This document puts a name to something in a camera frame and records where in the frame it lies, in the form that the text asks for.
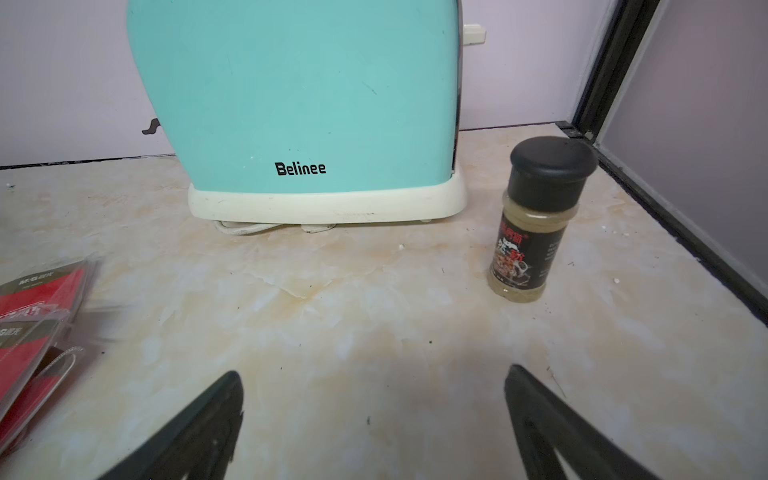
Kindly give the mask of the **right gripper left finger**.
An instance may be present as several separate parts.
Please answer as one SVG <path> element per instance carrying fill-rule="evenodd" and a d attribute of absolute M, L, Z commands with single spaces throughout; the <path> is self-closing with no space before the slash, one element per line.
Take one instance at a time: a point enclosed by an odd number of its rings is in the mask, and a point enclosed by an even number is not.
<path fill-rule="evenodd" d="M 229 371 L 103 479 L 222 479 L 243 423 L 244 389 Z"/>

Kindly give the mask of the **red ruler set package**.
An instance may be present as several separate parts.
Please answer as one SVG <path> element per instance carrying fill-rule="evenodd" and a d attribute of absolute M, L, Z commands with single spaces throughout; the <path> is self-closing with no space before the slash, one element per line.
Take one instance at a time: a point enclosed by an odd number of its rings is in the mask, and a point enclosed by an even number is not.
<path fill-rule="evenodd" d="M 63 347 L 96 260 L 31 268 L 1 285 L 1 453 L 70 376 L 83 349 Z"/>

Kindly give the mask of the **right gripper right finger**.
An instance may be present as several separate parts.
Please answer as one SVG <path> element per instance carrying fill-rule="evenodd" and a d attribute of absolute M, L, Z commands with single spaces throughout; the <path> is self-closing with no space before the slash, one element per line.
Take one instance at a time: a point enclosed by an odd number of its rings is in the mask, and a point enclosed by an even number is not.
<path fill-rule="evenodd" d="M 581 479 L 656 477 L 523 366 L 510 366 L 504 394 L 529 479 L 565 479 L 562 461 Z"/>

